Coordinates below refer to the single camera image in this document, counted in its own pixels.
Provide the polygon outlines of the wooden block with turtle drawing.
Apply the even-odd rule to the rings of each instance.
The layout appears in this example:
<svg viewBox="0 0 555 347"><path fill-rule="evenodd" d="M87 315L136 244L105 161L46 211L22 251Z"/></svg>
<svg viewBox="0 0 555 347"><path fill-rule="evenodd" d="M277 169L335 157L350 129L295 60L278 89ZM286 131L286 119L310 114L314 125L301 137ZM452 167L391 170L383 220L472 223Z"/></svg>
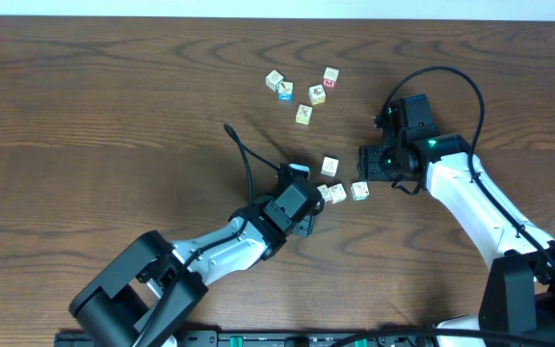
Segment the wooden block with turtle drawing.
<svg viewBox="0 0 555 347"><path fill-rule="evenodd" d="M330 190L329 190L329 187L326 184L319 185L317 187L317 189L321 193L321 196L322 196L323 200L325 201L325 203L331 203L332 202L332 197L331 197L331 194L330 194Z"/></svg>

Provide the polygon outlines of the wooden block red A side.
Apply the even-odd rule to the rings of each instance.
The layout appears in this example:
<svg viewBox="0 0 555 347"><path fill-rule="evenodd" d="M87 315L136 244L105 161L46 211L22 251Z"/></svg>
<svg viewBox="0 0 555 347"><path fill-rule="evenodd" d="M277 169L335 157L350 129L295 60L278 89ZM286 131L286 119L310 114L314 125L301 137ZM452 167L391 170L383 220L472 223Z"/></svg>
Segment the wooden block red A side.
<svg viewBox="0 0 555 347"><path fill-rule="evenodd" d="M341 183L332 185L329 188L329 192L330 192L330 199L333 204L342 202L348 197L346 190L344 189L344 186Z"/></svg>

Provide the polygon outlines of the wooden block yellow S side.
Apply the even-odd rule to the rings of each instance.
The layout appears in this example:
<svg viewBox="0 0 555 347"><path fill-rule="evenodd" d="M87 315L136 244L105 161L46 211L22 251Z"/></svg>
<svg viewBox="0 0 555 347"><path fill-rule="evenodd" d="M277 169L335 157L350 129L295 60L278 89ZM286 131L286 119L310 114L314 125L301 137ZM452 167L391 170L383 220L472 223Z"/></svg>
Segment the wooden block yellow S side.
<svg viewBox="0 0 555 347"><path fill-rule="evenodd" d="M321 167L321 175L335 177L339 160L332 157L325 157Z"/></svg>

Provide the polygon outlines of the wooden block airplane green N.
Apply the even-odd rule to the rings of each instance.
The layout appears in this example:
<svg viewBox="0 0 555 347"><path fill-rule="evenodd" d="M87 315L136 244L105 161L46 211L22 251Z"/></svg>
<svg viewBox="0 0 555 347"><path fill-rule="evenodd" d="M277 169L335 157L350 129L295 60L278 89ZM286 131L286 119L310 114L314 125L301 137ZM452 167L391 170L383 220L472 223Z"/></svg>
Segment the wooden block airplane green N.
<svg viewBox="0 0 555 347"><path fill-rule="evenodd" d="M368 184L365 181L354 182L351 185L351 194L353 200L367 200L370 195Z"/></svg>

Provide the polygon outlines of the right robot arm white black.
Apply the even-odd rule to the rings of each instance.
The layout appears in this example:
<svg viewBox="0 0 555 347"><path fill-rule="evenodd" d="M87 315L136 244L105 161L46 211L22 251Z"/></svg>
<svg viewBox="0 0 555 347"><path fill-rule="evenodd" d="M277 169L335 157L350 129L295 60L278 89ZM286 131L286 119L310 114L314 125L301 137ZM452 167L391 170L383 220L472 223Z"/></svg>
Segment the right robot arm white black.
<svg viewBox="0 0 555 347"><path fill-rule="evenodd" d="M436 324L437 346L490 346L489 334L513 345L555 344L555 239L531 223L493 183L472 145L441 134L424 94L387 102L375 118L380 144L359 151L364 181L428 192L447 208L485 261L489 276L477 313Z"/></svg>

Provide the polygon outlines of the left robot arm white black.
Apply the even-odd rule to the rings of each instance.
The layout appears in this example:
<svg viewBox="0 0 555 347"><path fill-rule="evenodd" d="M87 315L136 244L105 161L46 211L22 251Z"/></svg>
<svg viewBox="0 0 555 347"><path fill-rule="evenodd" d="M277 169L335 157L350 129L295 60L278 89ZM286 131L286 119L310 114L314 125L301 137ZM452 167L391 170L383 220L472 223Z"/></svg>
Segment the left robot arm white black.
<svg viewBox="0 0 555 347"><path fill-rule="evenodd" d="M323 204L298 164L277 169L277 191L233 213L225 227L189 240L144 233L71 301L97 346L166 346L211 283L273 257Z"/></svg>

